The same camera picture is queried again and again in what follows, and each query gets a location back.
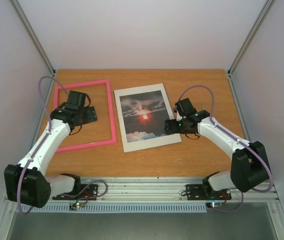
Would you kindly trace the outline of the white mat board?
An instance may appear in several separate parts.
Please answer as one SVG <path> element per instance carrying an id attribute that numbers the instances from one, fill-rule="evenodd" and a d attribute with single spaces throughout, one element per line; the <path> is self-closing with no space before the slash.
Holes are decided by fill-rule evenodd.
<path id="1" fill-rule="evenodd" d="M 120 105 L 120 96 L 133 95 L 133 94 L 152 92 L 152 91 L 162 92 L 165 105 L 166 105 L 166 108 L 169 114 L 169 120 L 174 119 L 174 114 L 170 107 L 169 99 L 167 97 L 164 84 L 162 83 L 146 85 L 146 86 L 139 86 L 139 87 L 131 87 L 131 88 L 125 88 L 125 89 L 118 89 L 114 91 L 122 144 L 123 144 L 123 151 L 125 153 L 145 150 L 145 149 L 150 149 L 150 148 L 155 148 L 155 147 L 161 147 L 165 145 L 176 144 L 176 143 L 182 142 L 181 136 L 178 133 L 172 134 L 172 135 L 165 135 L 162 137 L 157 137 L 157 138 L 152 138 L 152 139 L 147 139 L 147 140 L 127 142 L 126 135 L 125 135 L 125 128 L 124 128 L 124 121 L 123 121 L 123 116 L 122 116 L 122 111 L 121 111 L 121 105 Z"/>

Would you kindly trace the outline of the sunset landscape photo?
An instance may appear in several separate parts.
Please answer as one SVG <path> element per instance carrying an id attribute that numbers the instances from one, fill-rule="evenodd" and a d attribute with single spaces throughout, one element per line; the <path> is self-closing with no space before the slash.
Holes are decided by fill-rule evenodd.
<path id="1" fill-rule="evenodd" d="M 165 136 L 169 114 L 160 90 L 120 96 L 120 105 L 127 142 Z"/>

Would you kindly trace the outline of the pink picture frame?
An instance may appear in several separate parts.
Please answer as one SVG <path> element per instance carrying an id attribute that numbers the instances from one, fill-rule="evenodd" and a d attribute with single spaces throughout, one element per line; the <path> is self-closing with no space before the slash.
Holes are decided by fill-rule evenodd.
<path id="1" fill-rule="evenodd" d="M 88 143 L 83 143 L 83 144 L 59 147 L 56 150 L 57 153 L 80 150 L 80 149 L 87 149 L 87 148 L 93 148 L 93 147 L 106 146 L 106 145 L 110 145 L 110 144 L 115 144 L 117 142 L 115 120 L 114 120 L 114 114 L 113 114 L 113 104 L 112 104 L 110 80 L 109 79 L 100 79 L 100 80 L 93 80 L 93 81 L 86 81 L 86 82 L 71 83 L 71 84 L 64 85 L 64 88 L 66 90 L 69 90 L 69 89 L 74 89 L 74 88 L 90 87 L 90 86 L 95 86 L 95 85 L 105 85 L 106 86 L 108 111 L 109 111 L 109 119 L 110 119 L 110 128 L 111 128 L 111 137 L 112 138 L 108 139 L 108 140 L 102 140 L 102 141 L 96 141 L 96 142 L 88 142 Z"/>

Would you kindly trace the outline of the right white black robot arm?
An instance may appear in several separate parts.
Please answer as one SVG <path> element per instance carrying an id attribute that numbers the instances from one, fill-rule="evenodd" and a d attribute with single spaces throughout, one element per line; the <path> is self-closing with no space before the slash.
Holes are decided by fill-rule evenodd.
<path id="1" fill-rule="evenodd" d="M 181 134 L 205 137 L 218 146 L 231 160 L 229 171 L 215 172 L 202 180 L 202 191 L 214 198 L 221 190 L 237 189 L 242 193 L 255 190 L 271 180 L 271 171 L 262 143 L 245 140 L 221 125 L 206 110 L 197 111 L 188 98 L 178 101 L 173 111 L 175 119 L 165 121 L 167 135 Z"/>

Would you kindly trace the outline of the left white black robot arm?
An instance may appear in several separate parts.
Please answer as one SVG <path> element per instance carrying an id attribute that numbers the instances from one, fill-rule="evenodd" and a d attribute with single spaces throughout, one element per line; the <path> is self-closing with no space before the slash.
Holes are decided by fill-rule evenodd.
<path id="1" fill-rule="evenodd" d="M 75 128 L 97 121 L 88 94 L 71 90 L 67 101 L 48 114 L 48 123 L 35 145 L 18 164 L 4 170 L 7 198 L 18 206 L 42 208 L 50 198 L 65 196 L 77 199 L 82 194 L 80 177 L 62 173 L 47 179 L 47 167 L 62 141 Z"/>

